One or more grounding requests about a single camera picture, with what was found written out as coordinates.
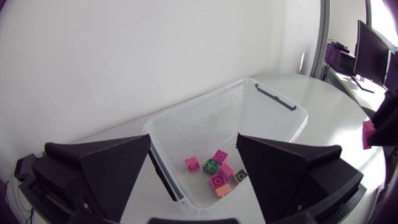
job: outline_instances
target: pink object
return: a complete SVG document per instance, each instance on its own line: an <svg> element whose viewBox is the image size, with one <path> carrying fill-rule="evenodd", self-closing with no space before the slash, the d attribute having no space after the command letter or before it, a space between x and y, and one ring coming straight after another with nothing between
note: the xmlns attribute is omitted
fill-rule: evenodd
<svg viewBox="0 0 398 224"><path fill-rule="evenodd" d="M363 149L370 149L372 146L368 146L368 138L375 133L373 123L371 120L362 122L362 145Z"/></svg>
<svg viewBox="0 0 398 224"><path fill-rule="evenodd" d="M199 161L196 156L192 156L191 158L186 159L185 165L190 172L200 168Z"/></svg>
<svg viewBox="0 0 398 224"><path fill-rule="evenodd" d="M213 190L226 185L225 178L222 174L212 175L210 178L210 185Z"/></svg>
<svg viewBox="0 0 398 224"><path fill-rule="evenodd" d="M223 175L223 177L228 180L230 177L232 177L234 171L232 170L232 168L229 167L227 163L224 163L220 166L218 173Z"/></svg>
<svg viewBox="0 0 398 224"><path fill-rule="evenodd" d="M228 153L217 149L216 153L213 156L213 159L215 161L217 161L220 165L223 165L223 163L224 163L224 161L225 161L227 156L228 156Z"/></svg>

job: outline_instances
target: window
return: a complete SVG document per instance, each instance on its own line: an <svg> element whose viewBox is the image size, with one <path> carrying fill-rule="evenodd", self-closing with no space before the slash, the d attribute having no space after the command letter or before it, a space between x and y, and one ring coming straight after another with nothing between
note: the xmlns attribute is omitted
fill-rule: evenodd
<svg viewBox="0 0 398 224"><path fill-rule="evenodd" d="M371 0L372 28L398 47L394 18L382 0Z"/></svg>

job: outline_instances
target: clear plastic bin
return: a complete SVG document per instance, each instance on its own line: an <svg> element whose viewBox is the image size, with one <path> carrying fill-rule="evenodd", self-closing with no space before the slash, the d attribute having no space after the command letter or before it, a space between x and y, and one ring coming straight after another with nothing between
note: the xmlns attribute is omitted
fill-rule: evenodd
<svg viewBox="0 0 398 224"><path fill-rule="evenodd" d="M300 105L252 78L243 78L154 116L144 132L150 134L151 151L177 200L199 214L234 203L234 194L244 194L251 187L248 178L238 185L228 180L232 192L215 197L210 175L202 166L217 149L229 154L226 162L236 173L244 169L236 149L238 132L292 142L307 117ZM198 158L200 170L189 172L184 160L192 156Z"/></svg>

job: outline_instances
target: desk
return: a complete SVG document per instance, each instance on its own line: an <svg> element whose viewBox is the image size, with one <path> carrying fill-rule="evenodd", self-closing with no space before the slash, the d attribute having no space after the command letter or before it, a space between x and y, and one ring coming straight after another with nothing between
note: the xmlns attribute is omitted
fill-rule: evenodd
<svg viewBox="0 0 398 224"><path fill-rule="evenodd" d="M384 185L386 169L381 147L362 150L361 125L362 121L368 118L362 109L333 86L314 78L297 74L267 74L254 78L301 104L307 110L308 123L297 138L297 143L314 146L339 144L343 147L341 158L364 174L361 183L367 191L343 221L350 224L364 223L372 207L376 189ZM144 123L157 113L159 112L105 130L79 142L140 135ZM240 194L238 200L238 203L232 203L215 213L199 217L185 213L177 202L171 200L147 157L131 192L121 223L144 224L151 217L189 220L235 217L242 224L264 223L252 190ZM33 223L44 223L44 221L35 215Z"/></svg>
<svg viewBox="0 0 398 224"><path fill-rule="evenodd" d="M329 84L332 84L343 93L347 94L360 106L372 109L373 111L377 111L384 100L384 93L386 90L368 79L359 83L363 88L372 90L374 93L361 90L350 76L336 72L332 67L329 69L327 81Z"/></svg>

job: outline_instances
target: toy block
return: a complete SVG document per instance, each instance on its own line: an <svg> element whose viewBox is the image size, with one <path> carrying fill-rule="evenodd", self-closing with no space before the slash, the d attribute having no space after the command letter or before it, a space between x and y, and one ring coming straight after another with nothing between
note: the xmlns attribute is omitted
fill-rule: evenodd
<svg viewBox="0 0 398 224"><path fill-rule="evenodd" d="M238 184L242 182L243 179L245 179L248 176L248 173L246 173L244 170L240 170L234 175L234 180Z"/></svg>
<svg viewBox="0 0 398 224"><path fill-rule="evenodd" d="M229 186L229 184L226 184L226 185L221 186L221 187L217 188L216 190L214 190L214 194L216 195L217 198L222 198L226 194L230 193L231 191L232 191L232 189Z"/></svg>
<svg viewBox="0 0 398 224"><path fill-rule="evenodd" d="M200 168L199 161L196 156L192 156L191 158L186 159L185 165L190 172Z"/></svg>
<svg viewBox="0 0 398 224"><path fill-rule="evenodd" d="M213 175L209 178L209 180L210 180L211 188L213 190L215 190L223 185L226 185L225 178L222 174Z"/></svg>
<svg viewBox="0 0 398 224"><path fill-rule="evenodd" d="M223 165L223 163L224 163L224 161L225 161L227 156L228 156L228 153L217 149L216 153L213 156L213 159L215 161L217 161L220 165Z"/></svg>
<svg viewBox="0 0 398 224"><path fill-rule="evenodd" d="M371 120L362 122L362 146L363 149L370 149L372 146L368 146L368 138L375 133L373 123Z"/></svg>
<svg viewBox="0 0 398 224"><path fill-rule="evenodd" d="M205 165L203 165L203 171L213 175L217 172L219 166L220 164L217 161L214 161L213 159L208 159Z"/></svg>
<svg viewBox="0 0 398 224"><path fill-rule="evenodd" d="M234 171L232 170L232 168L229 167L227 163L221 165L218 169L218 172L222 174L226 180L228 180L234 174Z"/></svg>

